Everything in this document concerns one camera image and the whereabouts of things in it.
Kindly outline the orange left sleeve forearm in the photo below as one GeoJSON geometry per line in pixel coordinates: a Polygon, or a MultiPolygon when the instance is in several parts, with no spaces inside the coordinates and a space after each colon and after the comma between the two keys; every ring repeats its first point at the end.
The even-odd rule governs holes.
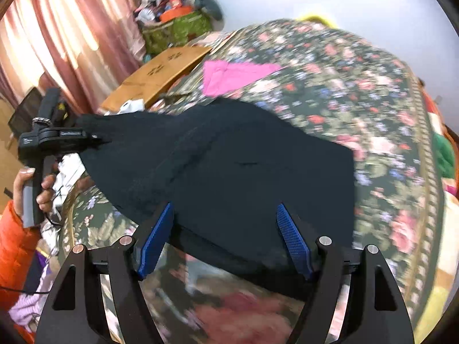
{"type": "Polygon", "coordinates": [[[38,228],[24,228],[15,213],[13,201],[7,204],[1,215],[0,233],[0,282],[1,310],[8,311],[19,299],[34,252],[40,240],[38,228]]]}

